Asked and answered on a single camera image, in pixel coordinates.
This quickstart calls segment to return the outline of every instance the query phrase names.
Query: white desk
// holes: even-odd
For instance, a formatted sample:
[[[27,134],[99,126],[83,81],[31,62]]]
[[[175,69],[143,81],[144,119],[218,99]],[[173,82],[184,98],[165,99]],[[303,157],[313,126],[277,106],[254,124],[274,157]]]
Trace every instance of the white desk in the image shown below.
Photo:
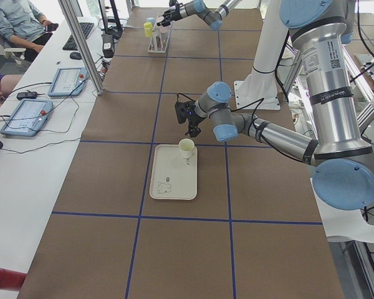
[[[91,21],[80,18],[79,21]],[[59,67],[82,67],[82,60],[71,60],[62,46],[70,35],[64,22],[54,33],[43,51],[29,67],[18,87],[51,82]],[[87,40],[94,61],[101,51],[101,32],[96,26]],[[47,93],[48,85],[29,87],[39,93]],[[11,95],[0,109],[1,115],[9,115],[19,101]],[[79,138],[89,119],[95,102],[94,86],[87,81],[83,92],[74,97],[80,108],[67,133],[39,132],[29,139],[6,138],[0,134],[4,148],[25,151],[48,143]],[[57,105],[62,98],[52,99]],[[56,108],[44,129],[65,131],[76,110],[76,104],[67,99]],[[27,272],[46,227],[51,210],[74,157],[78,141],[48,146],[26,154],[0,151],[0,267]],[[0,299],[13,299],[17,292],[0,290]]]

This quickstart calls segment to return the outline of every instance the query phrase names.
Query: paper cup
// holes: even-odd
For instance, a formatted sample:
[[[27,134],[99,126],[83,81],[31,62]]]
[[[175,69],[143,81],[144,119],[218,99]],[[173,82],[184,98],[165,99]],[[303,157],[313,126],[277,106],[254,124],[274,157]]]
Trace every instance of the paper cup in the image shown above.
[[[180,155],[184,159],[191,158],[194,150],[194,141],[188,138],[182,139],[179,142]]]

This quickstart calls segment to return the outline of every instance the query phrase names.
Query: red object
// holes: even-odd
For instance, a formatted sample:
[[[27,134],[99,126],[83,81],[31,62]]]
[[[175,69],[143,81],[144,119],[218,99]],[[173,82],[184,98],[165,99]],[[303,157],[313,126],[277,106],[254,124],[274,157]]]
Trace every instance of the red object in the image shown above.
[[[25,273],[0,268],[0,290],[19,291],[25,278]]]

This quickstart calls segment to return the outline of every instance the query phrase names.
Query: keyboard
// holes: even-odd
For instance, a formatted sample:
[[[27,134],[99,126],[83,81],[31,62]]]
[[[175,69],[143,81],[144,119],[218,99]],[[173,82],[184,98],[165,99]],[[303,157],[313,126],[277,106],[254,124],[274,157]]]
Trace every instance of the keyboard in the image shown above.
[[[94,28],[94,23],[81,22],[79,24],[82,28],[85,39],[87,39],[89,37],[90,32]],[[69,51],[76,51],[77,50],[76,42],[75,42],[75,39],[72,35],[68,38],[67,42],[62,47],[62,50],[66,50],[66,51],[68,51],[68,50]]]

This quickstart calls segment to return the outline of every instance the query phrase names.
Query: white pillar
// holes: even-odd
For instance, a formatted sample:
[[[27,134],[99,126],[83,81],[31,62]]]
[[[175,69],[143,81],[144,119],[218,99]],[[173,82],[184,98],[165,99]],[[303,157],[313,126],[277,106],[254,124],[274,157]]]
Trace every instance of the white pillar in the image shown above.
[[[254,67],[245,81],[235,81],[234,91],[237,107],[243,107],[260,98],[265,98],[258,109],[280,110],[277,99],[276,78],[273,70],[284,44],[288,28],[279,17],[281,0],[271,0],[267,8]]]

